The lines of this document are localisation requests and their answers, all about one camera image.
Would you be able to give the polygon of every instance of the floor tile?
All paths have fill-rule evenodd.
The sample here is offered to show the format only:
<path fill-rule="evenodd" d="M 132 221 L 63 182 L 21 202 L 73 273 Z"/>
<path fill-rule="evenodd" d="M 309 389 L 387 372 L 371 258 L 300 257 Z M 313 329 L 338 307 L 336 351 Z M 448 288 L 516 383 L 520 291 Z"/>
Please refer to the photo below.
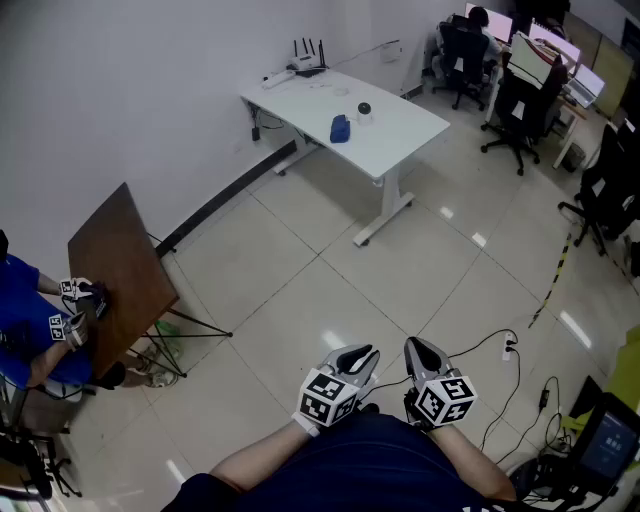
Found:
<path fill-rule="evenodd" d="M 556 376 L 560 386 L 560 406 L 563 414 L 569 414 L 587 376 L 603 386 L 606 382 L 604 374 L 589 357 L 585 348 L 571 335 L 566 327 L 557 321 L 544 349 L 531 374 L 522 380 L 521 388 L 514 396 L 504 416 L 516 431 L 523 434 L 531 425 L 535 425 L 528 433 L 527 440 L 537 448 L 544 446 L 545 430 L 551 417 L 558 410 L 556 382 L 547 384 L 550 391 L 547 407 L 536 422 L 538 403 L 547 379 Z M 549 428 L 548 441 L 558 428 L 554 420 Z"/>
<path fill-rule="evenodd" d="M 314 251 L 321 252 L 356 219 L 367 212 L 375 215 L 380 208 L 371 194 L 367 197 L 371 182 L 352 185 L 349 174 L 362 173 L 328 150 L 317 150 L 253 195 Z"/>
<path fill-rule="evenodd" d="M 447 354 L 476 345 L 485 336 L 504 328 L 519 338 L 521 375 L 533 369 L 555 319 L 543 311 L 531 329 L 528 325 L 539 302 L 486 254 L 474 262 L 462 282 L 420 333 Z M 502 360 L 504 333 L 496 334 L 474 351 L 453 359 L 469 376 L 480 398 L 500 413 L 516 386 L 517 356 Z"/>
<path fill-rule="evenodd" d="M 538 455 L 526 439 L 520 442 L 522 435 L 516 432 L 506 421 L 499 421 L 498 426 L 489 434 L 484 445 L 484 454 L 504 471 L 518 466 Z"/>
<path fill-rule="evenodd" d="M 404 354 L 400 356 L 378 378 L 375 386 L 383 386 L 394 382 L 401 382 L 407 377 L 407 369 Z M 413 386 L 411 380 L 395 386 L 387 386 L 375 389 L 368 395 L 364 404 L 375 403 L 380 407 L 382 414 L 395 416 L 399 420 L 406 421 L 404 409 L 404 395 Z M 476 400 L 469 411 L 469 415 L 456 423 L 456 427 L 476 446 L 480 446 L 482 436 L 489 424 L 497 417 L 482 400 Z"/>
<path fill-rule="evenodd" d="M 517 190 L 513 183 L 481 170 L 465 154 L 446 163 L 427 160 L 402 182 L 402 187 L 481 247 Z"/>
<path fill-rule="evenodd" d="M 216 323 L 233 330 L 314 256 L 264 206 L 248 197 L 177 261 Z"/>
<path fill-rule="evenodd" d="M 592 240 L 570 251 L 577 258 L 575 270 L 554 290 L 547 307 L 608 373 L 626 331 L 638 324 L 640 298 L 620 270 L 598 256 Z"/>
<path fill-rule="evenodd" d="M 525 175 L 485 247 L 487 254 L 540 301 L 551 286 L 571 228 L 569 220 L 557 209 L 558 203 L 567 199 L 540 173 Z M 567 266 L 573 264 L 573 257 L 570 251 Z"/>
<path fill-rule="evenodd" d="M 332 350 L 371 344 L 380 375 L 406 334 L 322 259 L 317 258 L 247 320 L 230 340 L 291 414 L 309 370 Z"/>
<path fill-rule="evenodd" d="M 289 420 L 228 341 L 152 406 L 196 472 L 262 439 Z"/>
<path fill-rule="evenodd" d="M 148 408 L 77 474 L 84 496 L 64 500 L 69 512 L 157 512 L 194 473 Z"/>
<path fill-rule="evenodd" d="M 408 334 L 424 327 L 479 253 L 420 204 L 359 248 L 353 237 L 362 228 L 353 225 L 322 257 Z"/>
<path fill-rule="evenodd" d="M 149 407 L 142 388 L 98 389 L 83 398 L 71 422 L 71 434 L 64 438 L 76 462 L 86 461 Z"/>
<path fill-rule="evenodd" d="M 178 254 L 182 254 L 193 244 L 193 242 L 200 238 L 203 233 L 206 233 L 209 229 L 211 229 L 211 226 L 219 222 L 222 217 L 233 210 L 247 197 L 249 197 L 249 193 L 246 190 L 240 191 L 238 194 L 229 199 L 229 201 L 224 203 L 220 208 L 218 208 L 215 212 L 213 212 L 209 217 L 207 217 L 201 224 L 196 226 L 196 228 L 191 233 L 189 233 L 180 241 L 178 245 L 176 245 L 176 256 Z"/>
<path fill-rule="evenodd" d="M 185 315 L 189 315 L 196 320 L 200 320 L 201 322 L 208 323 L 210 325 L 216 326 L 213 318 L 204 307 L 196 293 L 193 291 L 193 288 L 189 284 L 189 281 L 182 273 L 178 263 L 173 260 L 166 260 L 165 269 L 171 278 L 171 282 L 176 288 L 178 292 L 178 296 L 180 300 L 173 306 L 176 311 L 184 313 Z M 163 321 L 169 322 L 173 326 L 177 327 L 180 331 L 180 334 L 212 334 L 215 331 L 211 329 L 195 324 L 189 320 L 185 320 L 171 313 L 167 313 L 162 317 Z M 157 334 L 155 329 L 150 329 L 151 334 Z M 182 371 L 189 372 L 191 368 L 193 368 L 198 361 L 200 361 L 204 356 L 206 356 L 211 350 L 217 347 L 220 342 L 222 342 L 223 337 L 211 337 L 211 338 L 180 338 L 178 340 L 171 340 L 172 342 L 177 342 L 180 344 L 182 349 L 182 357 L 178 361 L 178 364 Z M 170 367 L 169 362 L 161 357 L 159 362 L 164 364 L 167 367 Z M 150 402 L 154 402 L 159 396 L 161 396 L 166 388 L 143 388 L 147 398 Z"/>

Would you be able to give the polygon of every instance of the desk leg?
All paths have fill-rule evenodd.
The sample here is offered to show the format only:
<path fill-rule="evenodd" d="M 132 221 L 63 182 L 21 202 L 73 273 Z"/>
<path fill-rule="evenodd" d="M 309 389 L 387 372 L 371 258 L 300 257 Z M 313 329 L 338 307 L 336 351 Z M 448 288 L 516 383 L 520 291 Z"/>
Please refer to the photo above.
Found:
<path fill-rule="evenodd" d="M 402 197 L 400 196 L 400 187 L 398 186 L 399 174 L 400 169 L 396 166 L 384 177 L 382 214 L 355 236 L 353 243 L 358 247 L 369 245 L 369 239 L 379 231 L 382 226 L 395 217 L 400 210 L 413 201 L 414 195 L 409 192 Z"/>
<path fill-rule="evenodd" d="M 578 116 L 573 116 L 573 121 L 571 121 L 571 126 L 569 126 L 569 131 L 567 132 L 567 136 L 564 138 L 564 146 L 562 147 L 562 151 L 560 151 L 558 158 L 553 164 L 554 169 L 557 169 L 558 167 L 560 167 L 560 164 L 562 163 L 562 159 L 567 154 L 567 151 L 569 151 L 571 144 L 573 144 L 573 141 L 576 138 L 576 126 L 578 126 L 579 120 L 580 118 Z"/>
<path fill-rule="evenodd" d="M 292 155 L 289 155 L 287 158 L 285 158 L 281 162 L 274 165 L 273 172 L 275 172 L 278 176 L 284 176 L 286 174 L 287 167 L 292 166 L 298 160 L 304 158 L 309 153 L 313 153 L 316 149 L 318 149 L 318 146 L 316 146 L 313 143 L 304 144 L 302 147 L 301 147 L 301 144 L 304 144 L 304 141 L 301 142 L 300 140 L 296 140 L 296 146 L 298 150 Z"/>
<path fill-rule="evenodd" d="M 493 81 L 493 86 L 491 87 L 491 100 L 489 101 L 489 108 L 487 109 L 487 115 L 484 116 L 484 122 L 487 124 L 491 123 L 491 117 L 493 116 L 493 109 L 496 106 L 496 98 L 498 97 L 498 92 L 500 92 L 500 79 L 502 78 L 502 75 L 503 75 L 502 67 L 500 67 L 493 74 L 494 74 L 494 81 Z"/>

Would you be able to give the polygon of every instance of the computer monitor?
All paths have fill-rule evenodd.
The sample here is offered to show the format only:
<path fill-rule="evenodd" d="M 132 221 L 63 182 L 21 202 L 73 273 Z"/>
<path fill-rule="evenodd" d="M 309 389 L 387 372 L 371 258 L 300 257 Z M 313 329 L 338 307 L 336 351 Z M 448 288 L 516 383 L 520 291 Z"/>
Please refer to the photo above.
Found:
<path fill-rule="evenodd" d="M 604 89 L 604 80 L 584 64 L 581 64 L 578 68 L 576 80 L 586 87 L 595 97 L 598 97 L 602 92 L 602 89 Z"/>
<path fill-rule="evenodd" d="M 469 11 L 471 11 L 471 9 L 473 9 L 474 7 L 475 4 L 467 2 L 464 13 L 467 18 L 469 17 Z M 511 25 L 513 24 L 513 20 L 508 16 L 498 14 L 497 12 L 490 11 L 489 9 L 485 10 L 489 15 L 489 26 L 487 27 L 489 33 L 503 43 L 508 43 L 509 37 L 511 36 Z"/>
<path fill-rule="evenodd" d="M 531 24 L 531 30 L 529 30 L 529 37 L 531 39 L 546 39 L 551 44 L 560 48 L 563 52 L 569 55 L 573 60 L 578 62 L 580 59 L 580 49 L 573 46 L 571 43 L 565 41 L 560 36 L 555 35 L 553 32 L 550 32 L 544 27 L 541 27 L 536 23 L 536 20 L 533 20 Z M 567 59 L 563 56 L 562 62 L 565 64 L 568 62 Z M 575 71 L 575 66 L 569 70 L 569 73 L 573 73 Z"/>
<path fill-rule="evenodd" d="M 603 393 L 571 450 L 567 484 L 607 496 L 640 455 L 640 417 L 610 393 Z"/>

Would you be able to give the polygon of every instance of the tiled floor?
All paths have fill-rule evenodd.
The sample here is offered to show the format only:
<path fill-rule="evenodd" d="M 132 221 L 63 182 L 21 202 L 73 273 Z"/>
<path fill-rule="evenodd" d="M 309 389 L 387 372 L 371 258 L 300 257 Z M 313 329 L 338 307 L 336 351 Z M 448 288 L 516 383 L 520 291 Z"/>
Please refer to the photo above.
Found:
<path fill-rule="evenodd" d="M 401 186 L 417 199 L 369 247 L 352 238 L 376 215 L 380 189 L 320 150 L 285 177 L 252 184 L 166 258 L 179 307 L 235 335 L 185 341 L 190 374 L 171 389 L 102 392 L 86 404 L 65 439 L 85 494 L 66 501 L 69 511 L 157 511 L 184 478 L 285 424 L 308 369 L 346 344 L 379 349 L 376 374 L 389 383 L 406 376 L 408 335 L 455 353 L 514 329 L 521 386 L 488 437 L 494 460 L 535 419 L 550 376 L 559 379 L 565 412 L 587 375 L 606 382 L 625 330 L 640 321 L 640 299 L 590 240 L 571 247 L 551 301 L 528 329 L 567 233 L 578 230 L 556 208 L 578 183 L 551 168 L 558 138 L 543 141 L 543 162 L 527 159 L 518 177 L 508 149 L 480 153 L 493 136 L 480 131 L 483 114 L 473 106 L 463 101 L 455 112 L 447 94 L 414 101 L 451 127 L 410 162 Z M 593 147 L 602 123 L 591 126 L 595 135 L 578 140 Z M 455 360 L 480 395 L 460 424 L 477 445 L 518 377 L 516 356 L 501 360 L 502 340 Z M 402 418 L 405 389 L 368 400 Z M 543 444 L 558 407 L 553 382 L 550 389 L 547 410 L 502 466 Z"/>

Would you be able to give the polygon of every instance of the black cable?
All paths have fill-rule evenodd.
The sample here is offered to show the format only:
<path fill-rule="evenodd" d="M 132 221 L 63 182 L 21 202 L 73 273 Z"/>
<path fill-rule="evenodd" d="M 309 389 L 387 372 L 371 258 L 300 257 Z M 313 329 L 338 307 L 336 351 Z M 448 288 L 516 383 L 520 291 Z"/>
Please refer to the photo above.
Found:
<path fill-rule="evenodd" d="M 485 341 L 487 341 L 489 338 L 491 338 L 492 336 L 495 336 L 496 334 L 500 334 L 501 332 L 510 332 L 511 334 L 513 334 L 513 337 L 515 338 L 515 343 L 514 344 L 518 344 L 518 335 L 515 333 L 515 331 L 511 330 L 511 329 L 500 329 L 496 332 L 493 332 L 491 334 L 489 334 L 489 336 L 487 336 L 486 338 L 484 338 L 480 343 L 478 343 L 477 345 L 474 345 L 473 347 L 471 347 L 470 349 L 465 350 L 464 352 L 460 352 L 458 354 L 453 354 L 452 356 L 449 356 L 449 359 L 453 359 L 454 357 L 460 357 L 463 356 L 465 354 L 468 354 L 469 352 L 471 352 L 472 350 L 477 349 L 480 345 L 482 345 Z"/>
<path fill-rule="evenodd" d="M 489 433 L 489 429 L 491 428 L 491 426 L 492 426 L 494 423 L 496 423 L 497 421 L 499 421 L 499 420 L 501 420 L 501 419 L 502 419 L 502 415 L 506 412 L 507 407 L 509 406 L 509 402 L 511 401 L 511 399 L 513 398 L 513 396 L 516 394 L 516 391 L 518 391 L 518 388 L 520 387 L 520 352 L 518 352 L 518 351 L 517 351 L 515 348 L 513 348 L 513 347 L 511 348 L 511 351 L 512 351 L 512 352 L 515 352 L 515 353 L 518 355 L 518 382 L 516 383 L 516 387 L 515 387 L 515 389 L 513 390 L 513 392 L 511 393 L 511 395 L 509 395 L 509 398 L 507 398 L 507 401 L 505 402 L 504 407 L 502 408 L 502 412 L 498 415 L 498 417 L 497 417 L 495 420 L 493 420 L 491 423 L 489 423 L 489 425 L 487 426 L 487 429 L 484 431 L 484 435 L 482 436 L 482 444 L 480 445 L 480 451 L 483 451 L 483 450 L 484 450 L 484 444 L 487 442 L 487 434 Z"/>
<path fill-rule="evenodd" d="M 410 378 L 411 378 L 411 375 L 409 375 L 407 378 L 402 379 L 401 381 L 398 381 L 398 382 L 391 382 L 391 383 L 389 383 L 389 384 L 382 384 L 382 385 L 380 385 L 380 386 L 375 386 L 375 387 L 371 388 L 371 389 L 369 390 L 369 392 L 368 392 L 366 395 L 364 395 L 364 396 L 360 399 L 360 401 L 361 401 L 361 402 L 364 402 L 364 399 L 365 399 L 365 398 L 367 398 L 367 397 L 368 397 L 368 396 L 369 396 L 373 391 L 375 391 L 376 389 L 386 388 L 386 387 L 388 387 L 388 386 L 397 386 L 398 384 L 402 384 L 403 382 L 407 382 Z"/>
<path fill-rule="evenodd" d="M 547 379 L 547 382 L 544 383 L 544 388 L 542 388 L 542 393 L 544 393 L 547 390 L 547 385 L 549 384 L 549 382 L 551 382 L 552 380 L 556 381 L 556 388 L 558 390 L 558 408 L 560 407 L 560 382 L 558 381 L 558 377 L 556 377 L 555 375 L 552 375 L 551 377 L 549 377 Z M 518 441 L 518 444 L 516 445 L 516 447 L 511 450 L 510 452 L 508 452 L 506 455 L 504 455 L 498 462 L 496 462 L 496 464 L 500 464 L 504 459 L 506 459 L 509 455 L 511 455 L 513 452 L 515 452 L 518 448 L 520 448 L 520 445 L 522 444 L 522 441 L 524 441 L 525 436 L 527 435 L 527 433 L 538 424 L 538 420 L 540 419 L 540 415 L 542 414 L 542 411 L 544 410 L 544 408 L 546 407 L 546 403 L 544 406 L 542 407 L 538 407 L 538 415 L 536 416 L 535 421 L 533 422 L 533 424 L 523 432 L 522 436 L 520 437 L 520 440 Z"/>

